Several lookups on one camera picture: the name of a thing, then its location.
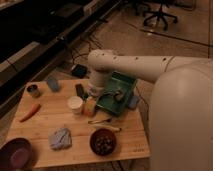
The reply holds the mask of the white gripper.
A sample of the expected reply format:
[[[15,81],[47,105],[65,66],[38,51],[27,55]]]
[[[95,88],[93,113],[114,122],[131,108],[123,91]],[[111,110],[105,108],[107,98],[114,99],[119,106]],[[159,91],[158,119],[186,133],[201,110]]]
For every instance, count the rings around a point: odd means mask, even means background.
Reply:
[[[109,78],[108,72],[92,70],[88,81],[88,93],[93,97],[100,96]],[[83,114],[92,117],[95,113],[95,107],[96,101],[92,97],[88,97],[84,103]]]

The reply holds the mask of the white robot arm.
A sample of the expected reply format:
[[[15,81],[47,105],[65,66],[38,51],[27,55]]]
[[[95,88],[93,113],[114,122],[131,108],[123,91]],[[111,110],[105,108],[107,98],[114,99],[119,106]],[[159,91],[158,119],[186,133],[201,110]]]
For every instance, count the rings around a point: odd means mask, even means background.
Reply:
[[[93,50],[89,93],[113,71],[154,84],[149,106],[150,171],[213,171],[213,59],[119,56]]]

